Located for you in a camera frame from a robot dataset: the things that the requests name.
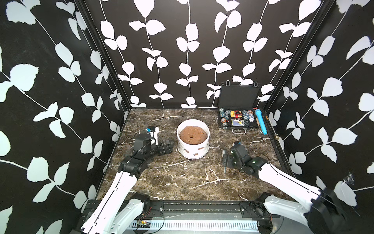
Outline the white ceramic pot with mud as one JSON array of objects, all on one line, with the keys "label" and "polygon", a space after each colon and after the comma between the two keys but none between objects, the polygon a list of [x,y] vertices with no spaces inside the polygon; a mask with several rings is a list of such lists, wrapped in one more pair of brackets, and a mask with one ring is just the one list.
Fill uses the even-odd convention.
[{"label": "white ceramic pot with mud", "polygon": [[186,120],[177,128],[178,151],[189,159],[197,160],[203,158],[209,150],[210,130],[200,120]]}]

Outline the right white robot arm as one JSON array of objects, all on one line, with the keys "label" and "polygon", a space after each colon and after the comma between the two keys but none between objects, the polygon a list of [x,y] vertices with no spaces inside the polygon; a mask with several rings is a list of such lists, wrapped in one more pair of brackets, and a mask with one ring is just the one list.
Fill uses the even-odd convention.
[{"label": "right white robot arm", "polygon": [[264,195],[259,202],[268,213],[292,219],[315,234],[339,234],[343,231],[347,216],[334,191],[304,183],[266,159],[251,157],[238,141],[229,151],[223,150],[222,164],[267,182],[293,199],[289,201]]}]

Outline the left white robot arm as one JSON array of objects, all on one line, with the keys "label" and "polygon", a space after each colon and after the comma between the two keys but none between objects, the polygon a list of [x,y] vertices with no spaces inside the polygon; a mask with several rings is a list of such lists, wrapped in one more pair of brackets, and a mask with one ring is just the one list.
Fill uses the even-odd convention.
[{"label": "left white robot arm", "polygon": [[139,134],[134,141],[132,153],[120,163],[112,185],[91,216],[82,224],[80,233],[122,234],[137,217],[148,214],[150,197],[147,195],[137,193],[123,209],[121,206],[154,157],[172,153],[173,145],[174,142],[169,140],[159,140],[155,132]]}]

